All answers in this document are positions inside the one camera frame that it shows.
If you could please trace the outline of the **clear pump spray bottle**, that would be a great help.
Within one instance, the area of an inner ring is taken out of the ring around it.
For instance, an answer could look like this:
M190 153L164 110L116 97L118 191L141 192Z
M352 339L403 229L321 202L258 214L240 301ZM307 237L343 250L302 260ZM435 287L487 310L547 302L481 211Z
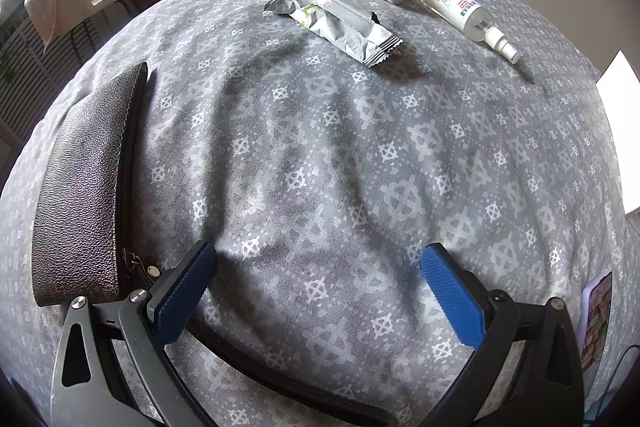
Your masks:
M510 43L494 18L476 0L423 0L437 15L474 42L484 42L508 62L515 65L521 52Z

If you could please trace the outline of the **silver snack packet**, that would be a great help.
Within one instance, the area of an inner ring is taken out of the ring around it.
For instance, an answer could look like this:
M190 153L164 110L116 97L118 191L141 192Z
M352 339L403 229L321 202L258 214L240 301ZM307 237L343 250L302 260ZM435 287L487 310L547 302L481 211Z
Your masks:
M404 43L375 12L346 0L269 0L264 10L291 17L367 68L386 61Z

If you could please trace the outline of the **dark leather zip pouch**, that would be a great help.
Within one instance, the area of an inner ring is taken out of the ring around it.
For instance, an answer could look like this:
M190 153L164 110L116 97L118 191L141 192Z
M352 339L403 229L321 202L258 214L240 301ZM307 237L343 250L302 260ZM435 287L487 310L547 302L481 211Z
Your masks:
M134 64L65 115L32 231L32 293L40 307L120 295L131 156L149 69Z

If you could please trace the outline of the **white storage box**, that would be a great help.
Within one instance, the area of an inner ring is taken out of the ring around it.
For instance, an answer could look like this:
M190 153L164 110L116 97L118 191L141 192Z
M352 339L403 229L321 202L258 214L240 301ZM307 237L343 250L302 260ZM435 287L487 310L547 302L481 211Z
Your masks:
M597 90L606 115L630 118L639 112L639 77L622 50L602 72Z

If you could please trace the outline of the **pink cloth on chair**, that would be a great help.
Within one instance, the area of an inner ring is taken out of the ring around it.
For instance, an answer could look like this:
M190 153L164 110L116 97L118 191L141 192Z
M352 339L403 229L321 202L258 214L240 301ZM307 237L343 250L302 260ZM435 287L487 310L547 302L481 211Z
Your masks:
M91 0L24 0L24 7L43 51L92 14Z

